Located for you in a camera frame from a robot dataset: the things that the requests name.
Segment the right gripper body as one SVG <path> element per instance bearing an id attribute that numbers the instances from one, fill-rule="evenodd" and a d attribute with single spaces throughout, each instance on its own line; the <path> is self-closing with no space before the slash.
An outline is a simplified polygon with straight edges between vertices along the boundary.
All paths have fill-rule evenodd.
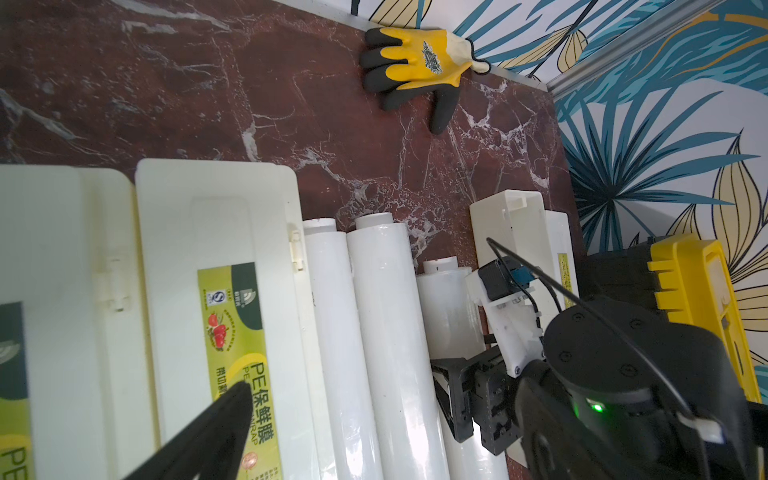
<path id="1" fill-rule="evenodd" d="M 437 402 L 455 441 L 477 435 L 486 450 L 499 455 L 519 438 L 516 380 L 507 374 L 499 347 L 470 359 L 435 359 L 431 369 Z"/>

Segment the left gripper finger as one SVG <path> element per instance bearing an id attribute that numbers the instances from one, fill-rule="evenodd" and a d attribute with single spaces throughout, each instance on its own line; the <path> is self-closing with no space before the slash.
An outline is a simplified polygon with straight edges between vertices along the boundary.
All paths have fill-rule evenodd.
<path id="1" fill-rule="evenodd" d="M 130 479 L 235 479 L 252 419 L 251 387 L 238 382 Z"/>

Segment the plastic wrap roll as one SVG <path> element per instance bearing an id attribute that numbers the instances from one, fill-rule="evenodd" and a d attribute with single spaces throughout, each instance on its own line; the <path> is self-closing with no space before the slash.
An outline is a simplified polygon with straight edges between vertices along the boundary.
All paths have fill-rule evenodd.
<path id="1" fill-rule="evenodd" d="M 446 479 L 408 228 L 389 212 L 365 215 L 347 245 L 384 476 Z"/>
<path id="2" fill-rule="evenodd" d="M 332 218 L 303 232 L 339 479 L 382 479 L 383 466 L 346 234 Z"/>
<path id="3" fill-rule="evenodd" d="M 465 277 L 469 267 L 461 267 L 456 257 L 428 260 L 417 286 L 429 356 L 470 359 L 485 350 L 478 307 L 471 302 Z M 507 479 L 506 457 L 495 456 L 481 443 L 480 429 L 463 443 L 457 442 L 440 418 L 450 477 L 452 479 Z"/>

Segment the white wrap dispenser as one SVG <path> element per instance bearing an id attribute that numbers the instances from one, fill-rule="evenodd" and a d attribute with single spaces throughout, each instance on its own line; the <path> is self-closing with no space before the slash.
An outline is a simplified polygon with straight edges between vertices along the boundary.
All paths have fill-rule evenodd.
<path id="1" fill-rule="evenodd" d="M 121 479 L 159 445 L 135 189 L 1 169 L 1 475 Z"/>
<path id="2" fill-rule="evenodd" d="M 239 477 L 336 478 L 294 171 L 144 159 L 135 182 L 162 440 L 245 381 Z"/>
<path id="3" fill-rule="evenodd" d="M 469 212 L 480 266 L 495 258 L 491 237 L 579 294 L 568 215 L 547 210 L 540 193 L 504 190 L 472 203 Z"/>

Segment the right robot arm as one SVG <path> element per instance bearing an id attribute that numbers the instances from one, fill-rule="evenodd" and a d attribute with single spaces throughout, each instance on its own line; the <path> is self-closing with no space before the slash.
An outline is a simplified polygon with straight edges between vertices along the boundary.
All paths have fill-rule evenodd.
<path id="1" fill-rule="evenodd" d="M 612 299 L 546 328 L 516 319 L 471 358 L 434 360 L 458 442 L 520 443 L 534 479 L 761 479 L 767 409 L 739 384 L 722 341 Z"/>

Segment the yellow black toolbox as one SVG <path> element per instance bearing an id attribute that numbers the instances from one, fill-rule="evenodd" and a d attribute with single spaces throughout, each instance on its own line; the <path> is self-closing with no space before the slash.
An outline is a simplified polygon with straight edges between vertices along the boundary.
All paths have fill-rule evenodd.
<path id="1" fill-rule="evenodd" d="M 704 328 L 725 346 L 748 400 L 762 401 L 722 244 L 694 234 L 593 254 L 579 266 L 583 296 L 606 296 Z"/>

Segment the yellow black work glove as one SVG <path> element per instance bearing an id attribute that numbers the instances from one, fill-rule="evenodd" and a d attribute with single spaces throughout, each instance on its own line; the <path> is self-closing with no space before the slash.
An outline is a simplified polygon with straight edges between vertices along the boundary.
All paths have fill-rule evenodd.
<path id="1" fill-rule="evenodd" d="M 359 65 L 363 88 L 381 96 L 381 109 L 393 111 L 432 93 L 429 129 L 443 133 L 459 103 L 460 82 L 471 70 L 485 75 L 491 64 L 476 57 L 474 44 L 447 30 L 379 27 L 365 32 Z"/>

